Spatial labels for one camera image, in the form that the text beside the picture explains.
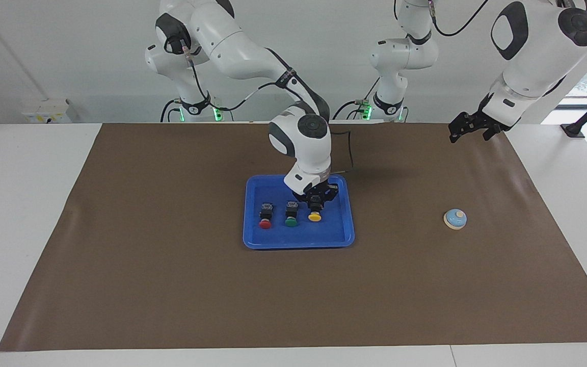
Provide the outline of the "brown table mat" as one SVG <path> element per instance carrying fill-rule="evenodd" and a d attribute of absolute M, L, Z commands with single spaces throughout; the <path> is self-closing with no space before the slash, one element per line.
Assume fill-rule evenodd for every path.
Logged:
<path fill-rule="evenodd" d="M 356 241 L 255 251 L 247 179 L 291 165 L 265 125 L 103 125 L 0 351 L 587 342 L 587 274 L 506 136 L 349 129 Z"/>

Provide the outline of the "blue plastic tray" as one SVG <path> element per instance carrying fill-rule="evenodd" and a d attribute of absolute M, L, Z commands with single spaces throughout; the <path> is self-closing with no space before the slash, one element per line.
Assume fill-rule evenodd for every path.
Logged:
<path fill-rule="evenodd" d="M 296 200 L 284 183 L 282 175 L 259 175 L 248 179 L 246 185 L 243 242 L 251 249 L 317 249 L 346 248 L 356 238 L 347 181 L 339 175 L 329 177 L 329 183 L 338 185 L 339 193 L 327 202 L 321 212 L 322 220 L 308 219 L 310 210 Z M 286 203 L 299 203 L 298 225 L 286 227 Z M 259 228 L 261 204 L 274 206 L 271 228 Z"/>

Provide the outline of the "white wall socket box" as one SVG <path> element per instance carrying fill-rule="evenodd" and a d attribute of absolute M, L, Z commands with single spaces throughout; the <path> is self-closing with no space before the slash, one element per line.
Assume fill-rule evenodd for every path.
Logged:
<path fill-rule="evenodd" d="M 66 99 L 25 103 L 21 113 L 27 123 L 70 124 L 75 119 L 74 110 Z"/>

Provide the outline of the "light blue call bell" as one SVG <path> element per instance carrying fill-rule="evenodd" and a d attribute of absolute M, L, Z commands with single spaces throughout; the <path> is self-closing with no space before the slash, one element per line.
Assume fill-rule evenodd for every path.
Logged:
<path fill-rule="evenodd" d="M 461 230 L 466 227 L 467 221 L 466 213 L 458 208 L 449 209 L 443 214 L 443 223 L 452 230 Z"/>

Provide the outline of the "red push button switch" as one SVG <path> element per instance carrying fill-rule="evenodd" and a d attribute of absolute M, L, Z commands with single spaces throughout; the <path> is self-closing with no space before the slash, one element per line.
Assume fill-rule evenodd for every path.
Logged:
<path fill-rule="evenodd" d="M 271 219 L 273 217 L 274 206 L 271 202 L 264 202 L 261 204 L 259 210 L 259 228 L 271 228 Z"/>

